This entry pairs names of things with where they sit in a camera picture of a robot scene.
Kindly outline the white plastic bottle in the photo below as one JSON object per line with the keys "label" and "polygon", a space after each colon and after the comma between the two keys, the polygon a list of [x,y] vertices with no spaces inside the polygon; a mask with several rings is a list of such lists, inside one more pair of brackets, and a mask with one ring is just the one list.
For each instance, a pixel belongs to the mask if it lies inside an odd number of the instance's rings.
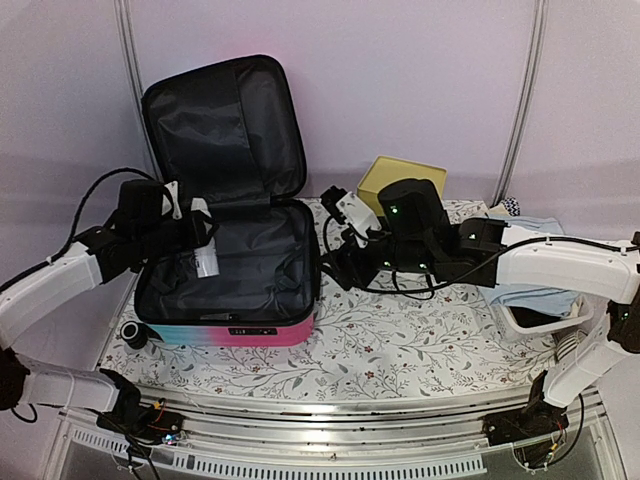
{"label": "white plastic bottle", "polygon": [[214,222],[207,202],[203,198],[193,198],[191,202],[191,212],[200,212],[204,215],[205,235],[208,239],[206,245],[194,250],[197,276],[199,278],[218,276],[219,265],[214,238]]}

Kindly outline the pink and teal kids suitcase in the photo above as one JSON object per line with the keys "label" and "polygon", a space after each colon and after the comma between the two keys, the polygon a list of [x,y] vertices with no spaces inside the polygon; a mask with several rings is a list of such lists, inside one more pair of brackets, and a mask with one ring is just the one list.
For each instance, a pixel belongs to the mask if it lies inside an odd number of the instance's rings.
{"label": "pink and teal kids suitcase", "polygon": [[298,195],[307,163],[282,65],[252,55],[161,80],[141,101],[156,163],[181,206],[207,203],[219,272],[191,253],[151,261],[134,293],[138,319],[167,344],[290,347],[314,326],[320,253]]}

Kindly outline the yellow and white storage box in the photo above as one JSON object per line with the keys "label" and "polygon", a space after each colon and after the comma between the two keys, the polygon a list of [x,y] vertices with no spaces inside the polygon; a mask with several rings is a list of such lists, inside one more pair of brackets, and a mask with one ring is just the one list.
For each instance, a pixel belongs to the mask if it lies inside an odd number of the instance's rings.
{"label": "yellow and white storage box", "polygon": [[403,179],[431,180],[439,195],[443,194],[448,172],[445,168],[389,156],[378,156],[360,180],[357,195],[375,199],[385,186]]}

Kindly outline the black garment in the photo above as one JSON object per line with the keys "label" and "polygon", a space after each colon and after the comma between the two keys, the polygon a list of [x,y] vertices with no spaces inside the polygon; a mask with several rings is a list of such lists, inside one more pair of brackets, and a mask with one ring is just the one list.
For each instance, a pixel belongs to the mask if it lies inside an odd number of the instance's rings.
{"label": "black garment", "polygon": [[522,307],[510,307],[509,310],[515,323],[525,329],[542,327],[563,320],[563,317],[552,316]]}

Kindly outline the pale blue garment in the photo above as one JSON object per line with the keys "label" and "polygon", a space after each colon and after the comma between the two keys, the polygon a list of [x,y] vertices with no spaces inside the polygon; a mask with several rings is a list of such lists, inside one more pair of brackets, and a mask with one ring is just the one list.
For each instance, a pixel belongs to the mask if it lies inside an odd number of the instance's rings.
{"label": "pale blue garment", "polygon": [[[536,232],[564,234],[560,223],[554,218],[507,216],[497,213],[488,213],[487,217]],[[478,290],[489,305],[526,308],[561,318],[571,314],[572,307],[579,297],[579,293],[575,291],[527,284],[496,285],[494,288],[479,287]]]}

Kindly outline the white plastic mesh basket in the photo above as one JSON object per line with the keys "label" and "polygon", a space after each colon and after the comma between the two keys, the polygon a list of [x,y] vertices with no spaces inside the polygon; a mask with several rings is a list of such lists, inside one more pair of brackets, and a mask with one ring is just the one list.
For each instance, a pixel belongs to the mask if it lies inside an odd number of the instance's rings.
{"label": "white plastic mesh basket", "polygon": [[519,341],[549,335],[589,322],[594,317],[594,306],[587,297],[580,295],[566,317],[503,305],[491,306],[491,313],[500,336],[507,341]]}

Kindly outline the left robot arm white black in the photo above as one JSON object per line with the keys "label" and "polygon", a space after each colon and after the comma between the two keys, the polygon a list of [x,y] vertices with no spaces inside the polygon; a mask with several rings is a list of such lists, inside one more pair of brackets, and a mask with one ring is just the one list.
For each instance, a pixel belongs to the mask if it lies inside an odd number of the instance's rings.
{"label": "left robot arm white black", "polygon": [[207,202],[182,199],[178,182],[130,180],[121,185],[117,207],[104,224],[72,233],[58,253],[2,285],[2,410],[83,408],[115,431],[138,434],[151,427],[151,410],[122,375],[43,363],[16,353],[13,345],[61,305],[152,260],[190,253],[198,275],[217,274],[216,229]]}

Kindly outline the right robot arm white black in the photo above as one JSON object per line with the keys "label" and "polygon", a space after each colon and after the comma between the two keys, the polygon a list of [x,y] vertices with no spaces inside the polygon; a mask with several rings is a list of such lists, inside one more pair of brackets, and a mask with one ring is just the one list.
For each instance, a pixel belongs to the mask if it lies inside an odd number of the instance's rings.
{"label": "right robot arm white black", "polygon": [[321,196],[343,243],[327,250],[324,269],[343,289],[371,292],[382,271],[425,277],[423,293],[454,284],[492,288],[527,284],[604,297],[603,318],[585,337],[558,346],[556,364],[532,383],[525,406],[487,415],[491,443],[523,440],[568,426],[567,407],[614,365],[639,352],[639,240],[601,242],[551,235],[505,221],[450,222],[427,179],[403,179],[378,194],[377,215],[336,186]]}

